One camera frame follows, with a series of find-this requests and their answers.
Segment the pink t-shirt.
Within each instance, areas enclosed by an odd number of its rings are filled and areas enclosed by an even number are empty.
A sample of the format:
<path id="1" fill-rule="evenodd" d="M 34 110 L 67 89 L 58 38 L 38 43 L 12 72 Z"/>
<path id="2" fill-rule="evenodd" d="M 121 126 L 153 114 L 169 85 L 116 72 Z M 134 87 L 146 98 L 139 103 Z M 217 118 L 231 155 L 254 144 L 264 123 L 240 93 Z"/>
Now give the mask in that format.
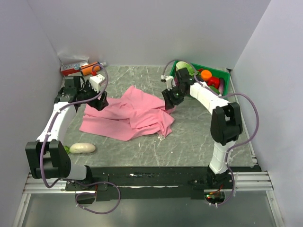
<path id="1" fill-rule="evenodd" d="M 108 98 L 101 111 L 86 106 L 81 132 L 129 141 L 157 133 L 167 137 L 172 133 L 173 110 L 166 110 L 162 99 L 130 86 L 121 98 Z"/>

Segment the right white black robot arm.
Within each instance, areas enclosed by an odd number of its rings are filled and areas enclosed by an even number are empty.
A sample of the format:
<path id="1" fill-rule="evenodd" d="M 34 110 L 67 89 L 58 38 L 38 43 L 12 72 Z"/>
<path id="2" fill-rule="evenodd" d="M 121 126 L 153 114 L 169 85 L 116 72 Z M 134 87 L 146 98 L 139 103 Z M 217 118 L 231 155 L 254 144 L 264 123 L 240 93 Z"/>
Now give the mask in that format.
<path id="1" fill-rule="evenodd" d="M 211 114 L 214 150 L 205 183 L 214 189 L 227 183 L 232 179 L 228 170 L 230 152 L 243 131 L 239 104 L 222 98 L 203 79 L 190 76 L 187 68 L 177 70 L 175 76 L 161 75 L 160 78 L 166 84 L 162 92 L 166 110 L 179 105 L 186 95 L 190 95 Z"/>

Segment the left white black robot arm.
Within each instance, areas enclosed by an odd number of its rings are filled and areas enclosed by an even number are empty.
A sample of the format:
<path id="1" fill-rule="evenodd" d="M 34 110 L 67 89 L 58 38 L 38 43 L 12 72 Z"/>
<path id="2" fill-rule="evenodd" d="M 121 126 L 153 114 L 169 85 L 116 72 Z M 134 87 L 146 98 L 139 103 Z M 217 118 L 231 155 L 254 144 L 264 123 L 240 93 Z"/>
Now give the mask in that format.
<path id="1" fill-rule="evenodd" d="M 72 163 L 62 141 L 67 128 L 82 104 L 100 111 L 108 106 L 106 87 L 108 76 L 97 74 L 85 80 L 83 76 L 68 76 L 54 99 L 52 115 L 43 132 L 25 147 L 30 173 L 42 179 L 47 188 L 54 187 L 47 179 L 71 180 L 83 189 L 93 186 L 89 166 Z"/>

